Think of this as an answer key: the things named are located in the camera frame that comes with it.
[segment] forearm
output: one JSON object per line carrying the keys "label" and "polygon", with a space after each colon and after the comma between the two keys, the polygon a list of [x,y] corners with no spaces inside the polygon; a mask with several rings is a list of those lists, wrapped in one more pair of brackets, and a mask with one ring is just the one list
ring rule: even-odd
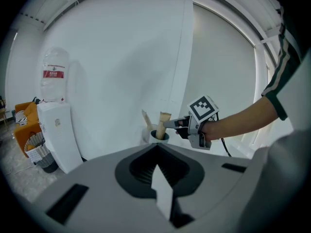
{"label": "forearm", "polygon": [[247,109],[203,126],[208,140],[235,136],[258,130],[278,118],[271,102],[262,97]]}

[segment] wicker basket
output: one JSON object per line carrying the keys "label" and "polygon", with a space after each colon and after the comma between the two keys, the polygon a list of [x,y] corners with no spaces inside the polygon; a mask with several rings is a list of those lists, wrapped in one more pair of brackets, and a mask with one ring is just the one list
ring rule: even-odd
{"label": "wicker basket", "polygon": [[34,134],[27,140],[24,150],[34,164],[39,165],[45,172],[52,173],[58,168],[58,165],[45,143],[27,151],[28,145],[37,146],[43,139],[44,137],[42,132]]}

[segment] orange chair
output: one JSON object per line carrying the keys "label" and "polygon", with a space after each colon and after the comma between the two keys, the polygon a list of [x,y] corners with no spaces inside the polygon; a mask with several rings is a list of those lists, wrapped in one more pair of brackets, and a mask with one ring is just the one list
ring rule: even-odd
{"label": "orange chair", "polygon": [[[17,113],[19,111],[26,110],[26,108],[28,107],[30,103],[31,102],[15,105],[15,112]],[[25,147],[27,140],[30,138],[30,136],[32,136],[33,133],[38,133],[41,131],[42,130],[40,128],[39,121],[30,122],[23,126],[20,126],[18,123],[16,124],[16,128],[14,130],[14,136],[20,146],[20,149],[22,150],[23,154],[27,158],[28,156],[24,151],[24,147]]]}

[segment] striped sleeve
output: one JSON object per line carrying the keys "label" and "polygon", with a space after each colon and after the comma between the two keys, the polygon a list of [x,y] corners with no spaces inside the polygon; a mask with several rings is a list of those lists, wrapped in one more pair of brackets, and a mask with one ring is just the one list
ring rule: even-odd
{"label": "striped sleeve", "polygon": [[285,28],[283,33],[279,35],[279,40],[281,49],[278,56],[278,64],[270,83],[261,95],[269,99],[276,109],[278,117],[281,120],[285,120],[287,118],[286,112],[276,96],[297,70],[300,60],[294,47],[285,38]]}

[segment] concrete floor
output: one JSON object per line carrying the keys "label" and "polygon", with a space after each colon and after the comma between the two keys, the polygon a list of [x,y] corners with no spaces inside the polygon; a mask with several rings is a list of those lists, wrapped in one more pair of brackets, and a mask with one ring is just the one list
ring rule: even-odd
{"label": "concrete floor", "polygon": [[7,132],[4,123],[0,122],[0,140],[2,141],[0,166],[12,191],[23,196],[29,202],[33,202],[42,191],[65,174],[60,168],[53,173],[46,173],[39,166],[34,166],[24,156],[13,136],[15,123],[10,121],[8,124],[9,132]]}

